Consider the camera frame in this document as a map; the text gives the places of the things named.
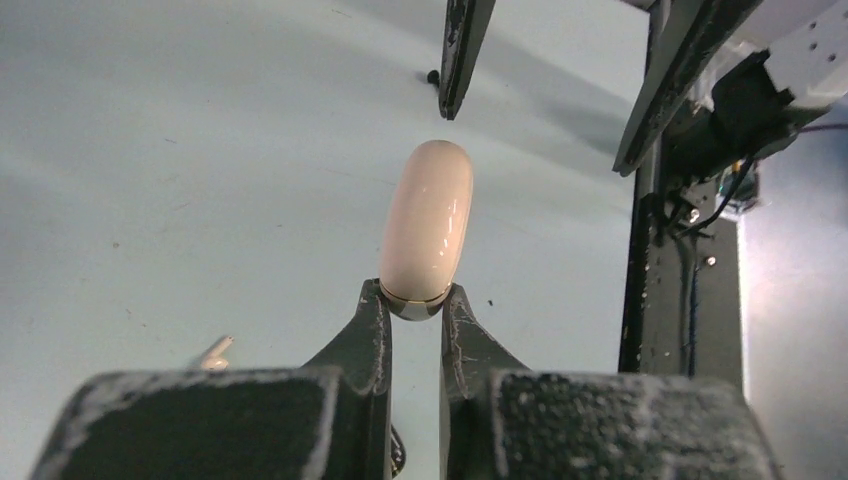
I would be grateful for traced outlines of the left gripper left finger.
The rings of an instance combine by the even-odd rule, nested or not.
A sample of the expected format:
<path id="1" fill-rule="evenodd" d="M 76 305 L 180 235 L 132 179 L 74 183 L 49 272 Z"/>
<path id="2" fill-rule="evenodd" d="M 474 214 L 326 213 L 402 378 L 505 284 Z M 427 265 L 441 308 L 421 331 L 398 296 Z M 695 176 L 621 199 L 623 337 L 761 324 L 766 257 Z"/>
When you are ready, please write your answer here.
<path id="1" fill-rule="evenodd" d="M 109 372 L 70 398 L 35 479 L 388 479 L 389 305 L 366 280 L 352 319 L 297 368 Z"/>

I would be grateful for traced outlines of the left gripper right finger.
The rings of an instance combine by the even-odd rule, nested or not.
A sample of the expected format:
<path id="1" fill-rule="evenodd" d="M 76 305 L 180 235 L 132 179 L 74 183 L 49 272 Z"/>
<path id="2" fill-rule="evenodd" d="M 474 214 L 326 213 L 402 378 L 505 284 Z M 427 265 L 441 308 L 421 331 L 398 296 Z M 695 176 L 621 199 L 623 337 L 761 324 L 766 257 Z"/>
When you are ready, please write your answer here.
<path id="1" fill-rule="evenodd" d="M 758 422 L 710 379 L 536 371 L 476 320 L 463 287 L 442 307 L 444 479 L 778 479 Z"/>

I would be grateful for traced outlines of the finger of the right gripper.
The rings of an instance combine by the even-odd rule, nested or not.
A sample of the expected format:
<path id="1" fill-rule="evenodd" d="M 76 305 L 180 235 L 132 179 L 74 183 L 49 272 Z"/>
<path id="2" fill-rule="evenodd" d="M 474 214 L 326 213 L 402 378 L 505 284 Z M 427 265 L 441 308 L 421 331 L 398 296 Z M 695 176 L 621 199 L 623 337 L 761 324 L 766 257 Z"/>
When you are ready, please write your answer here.
<path id="1" fill-rule="evenodd" d="M 626 124 L 613 171 L 627 177 L 669 125 L 716 52 L 760 0 L 674 1 Z"/>
<path id="2" fill-rule="evenodd" d="M 448 0 L 438 82 L 441 116 L 455 120 L 470 86 L 495 0 Z"/>

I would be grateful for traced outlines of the beige earbud charging case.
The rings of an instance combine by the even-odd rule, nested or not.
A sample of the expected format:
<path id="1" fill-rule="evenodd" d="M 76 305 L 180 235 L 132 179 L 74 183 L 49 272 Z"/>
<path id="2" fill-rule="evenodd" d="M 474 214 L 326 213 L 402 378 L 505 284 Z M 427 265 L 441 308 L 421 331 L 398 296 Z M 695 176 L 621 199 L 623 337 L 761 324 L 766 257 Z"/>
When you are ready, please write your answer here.
<path id="1" fill-rule="evenodd" d="M 378 277 L 390 310 L 423 321 L 441 308 L 453 285 L 473 197 L 468 153 L 446 140 L 417 146 L 393 194 Z"/>

